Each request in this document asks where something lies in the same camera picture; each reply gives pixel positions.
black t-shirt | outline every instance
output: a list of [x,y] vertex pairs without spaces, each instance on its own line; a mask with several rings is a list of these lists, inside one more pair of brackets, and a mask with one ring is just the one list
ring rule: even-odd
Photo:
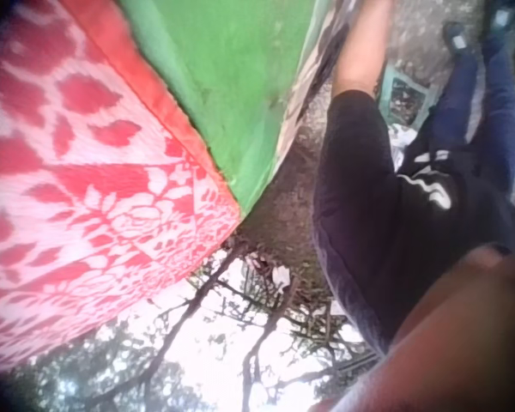
[[480,245],[515,251],[515,207],[476,173],[467,148],[406,159],[398,173],[376,102],[331,103],[315,193],[315,243],[330,286],[386,352],[426,291]]

person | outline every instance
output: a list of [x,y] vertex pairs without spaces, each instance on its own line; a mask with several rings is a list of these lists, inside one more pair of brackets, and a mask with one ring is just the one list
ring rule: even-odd
[[464,26],[445,24],[454,70],[396,172],[374,100],[395,4],[364,0],[343,46],[313,210],[330,287],[383,359],[315,410],[515,411],[515,8],[488,2],[469,144],[478,63]]

ground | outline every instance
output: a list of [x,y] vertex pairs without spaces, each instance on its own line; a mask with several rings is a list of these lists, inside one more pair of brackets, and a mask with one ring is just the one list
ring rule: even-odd
[[[390,62],[421,85],[442,88],[451,72],[450,55],[441,39],[442,24],[464,22],[471,41],[477,44],[484,1],[399,1],[388,51]],[[480,118],[483,89],[481,71],[470,136]],[[253,243],[266,245],[283,264],[317,284],[324,281],[312,247],[312,190],[329,104],[327,82],[309,106],[287,159],[240,229]]]

blue jeans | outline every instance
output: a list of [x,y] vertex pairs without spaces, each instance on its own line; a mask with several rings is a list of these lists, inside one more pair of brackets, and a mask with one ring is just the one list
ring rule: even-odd
[[[505,40],[491,36],[482,44],[486,93],[482,121],[469,147],[478,157],[481,176],[509,195],[515,180],[515,79]],[[407,149],[407,159],[466,146],[471,101],[478,63],[471,53],[459,56],[437,106],[418,137]]]

red floral pattern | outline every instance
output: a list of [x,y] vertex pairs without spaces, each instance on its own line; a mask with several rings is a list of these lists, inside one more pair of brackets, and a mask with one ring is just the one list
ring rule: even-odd
[[182,279],[239,221],[167,90],[157,116],[82,29],[33,0],[0,34],[0,370]]

